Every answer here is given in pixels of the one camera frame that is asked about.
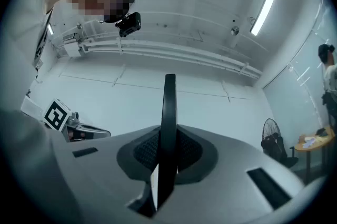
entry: wooden table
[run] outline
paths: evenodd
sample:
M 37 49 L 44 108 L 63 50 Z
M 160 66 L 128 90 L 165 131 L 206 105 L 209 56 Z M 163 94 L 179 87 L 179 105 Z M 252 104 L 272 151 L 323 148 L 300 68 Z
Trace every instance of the wooden table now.
M 298 143 L 294 148 L 298 152 L 306 152 L 306 172 L 305 172 L 305 183 L 309 183 L 310 177 L 310 152 L 314 150 L 322 149 L 322 169 L 325 169 L 329 152 L 326 149 L 326 146 L 334 139 L 335 133 L 330 127 L 325 128 L 327 136 L 318 138 L 310 147 L 303 148 L 305 142 Z M 319 137 L 318 135 L 306 135 L 306 137 Z

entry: metal bracket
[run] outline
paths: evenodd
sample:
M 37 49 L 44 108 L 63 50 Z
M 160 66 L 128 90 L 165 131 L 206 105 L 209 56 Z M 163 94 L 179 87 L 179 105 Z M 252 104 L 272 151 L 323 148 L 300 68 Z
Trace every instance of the metal bracket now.
M 80 44 L 80 45 L 78 45 L 78 46 L 82 48 L 82 51 L 83 51 L 84 53 L 89 53 L 89 52 L 88 52 L 88 48 L 87 48 L 85 45 Z
M 123 65 L 122 65 L 121 72 L 120 72 L 120 75 L 118 75 L 118 76 L 116 77 L 116 79 L 112 82 L 112 86 L 111 86 L 111 87 L 113 87 L 113 86 L 116 84 L 116 82 L 117 82 L 118 79 L 122 78 L 122 76 L 123 76 L 123 74 L 124 74 L 124 72 L 125 72 L 125 69 L 126 69 L 126 65 L 123 64 Z
M 243 73 L 244 70 L 246 70 L 246 68 L 248 67 L 249 63 L 246 62 L 245 65 L 241 68 L 241 70 L 239 71 L 239 75 Z
M 122 50 L 122 45 L 121 45 L 121 39 L 117 37 L 116 40 L 117 40 L 118 49 L 120 50 L 120 54 L 122 55 L 123 50 Z

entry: ceiling light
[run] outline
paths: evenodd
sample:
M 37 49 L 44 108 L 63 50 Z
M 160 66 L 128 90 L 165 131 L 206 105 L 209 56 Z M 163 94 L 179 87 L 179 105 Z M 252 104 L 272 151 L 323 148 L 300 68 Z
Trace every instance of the ceiling light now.
M 255 36 L 259 33 L 265 19 L 268 16 L 268 13 L 270 11 L 270 8 L 272 7 L 274 0 L 265 0 L 263 7 L 257 17 L 257 19 L 255 20 L 255 23 L 253 25 L 253 27 L 251 28 L 251 33 L 254 34 Z
M 51 26 L 50 23 L 48 24 L 48 29 L 49 29 L 49 32 L 51 33 L 51 35 L 53 35 L 54 32 L 53 32 L 53 29 L 52 29 L 52 26 Z

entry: cable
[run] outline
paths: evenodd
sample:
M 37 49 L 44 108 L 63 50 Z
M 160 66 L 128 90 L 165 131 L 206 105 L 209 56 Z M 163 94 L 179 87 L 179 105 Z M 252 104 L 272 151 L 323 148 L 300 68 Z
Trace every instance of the cable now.
M 253 26 L 254 23 L 252 23 L 252 22 L 253 22 L 253 21 L 255 22 L 256 18 L 254 18 L 254 17 L 250 17 L 250 18 L 251 18 L 251 25 Z

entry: white wall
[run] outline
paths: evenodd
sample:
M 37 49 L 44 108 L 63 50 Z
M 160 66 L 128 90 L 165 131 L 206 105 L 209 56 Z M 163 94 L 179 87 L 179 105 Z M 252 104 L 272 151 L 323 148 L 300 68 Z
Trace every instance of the white wall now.
M 53 68 L 57 61 L 57 53 L 53 50 L 51 44 L 46 43 L 40 60 L 43 62 L 43 65 L 38 70 L 37 78 L 35 78 L 30 86 L 30 90 L 33 90 L 35 86 L 41 83 L 46 76 L 49 75 L 49 71 Z
M 123 64 L 125 72 L 113 86 Z M 263 91 L 247 86 L 249 78 L 205 66 L 102 53 L 61 58 L 34 87 L 31 98 L 43 109 L 59 98 L 86 123 L 119 135 L 161 123 L 169 73 L 177 74 L 179 124 L 234 137 L 261 150 L 263 124 L 272 118 Z
M 298 16 L 291 30 L 277 52 L 270 57 L 269 62 L 263 68 L 263 75 L 255 83 L 255 87 L 263 88 L 269 83 L 295 56 L 303 45 L 312 29 L 317 16 L 321 0 L 302 0 L 298 6 Z

